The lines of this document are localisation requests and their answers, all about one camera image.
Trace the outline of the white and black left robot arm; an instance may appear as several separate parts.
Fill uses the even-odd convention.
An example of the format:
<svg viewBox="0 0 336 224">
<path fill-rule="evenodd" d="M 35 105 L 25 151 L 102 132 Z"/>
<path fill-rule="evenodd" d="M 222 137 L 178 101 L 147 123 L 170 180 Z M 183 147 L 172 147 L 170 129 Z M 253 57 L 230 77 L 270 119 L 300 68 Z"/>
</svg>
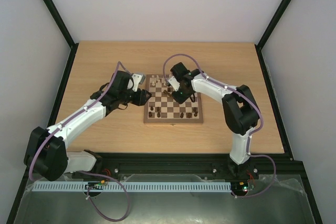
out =
<svg viewBox="0 0 336 224">
<path fill-rule="evenodd" d="M 29 179 L 38 173 L 48 181 L 57 180 L 64 173 L 102 170 L 102 157 L 90 150 L 69 152 L 70 144 L 87 128 L 108 116 L 121 105 L 144 106 L 151 93 L 140 89 L 144 74 L 116 71 L 111 81 L 102 85 L 76 112 L 57 124 L 44 129 L 35 128 L 29 137 L 24 164 Z"/>
</svg>

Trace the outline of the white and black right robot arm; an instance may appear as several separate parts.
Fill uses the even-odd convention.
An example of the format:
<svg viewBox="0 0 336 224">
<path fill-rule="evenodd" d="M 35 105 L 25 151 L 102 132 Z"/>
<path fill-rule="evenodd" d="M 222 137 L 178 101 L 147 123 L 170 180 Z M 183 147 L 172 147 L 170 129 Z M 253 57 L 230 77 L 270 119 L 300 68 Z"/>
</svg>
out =
<svg viewBox="0 0 336 224">
<path fill-rule="evenodd" d="M 246 161 L 250 157 L 251 135 L 257 131 L 258 122 L 263 125 L 261 112 L 248 86 L 230 86 L 195 69 L 189 71 L 181 62 L 171 68 L 167 80 L 174 89 L 172 97 L 179 104 L 194 99 L 194 94 L 204 94 L 223 106 L 225 122 L 233 133 L 229 156 L 229 172 L 239 178 L 247 172 Z"/>
</svg>

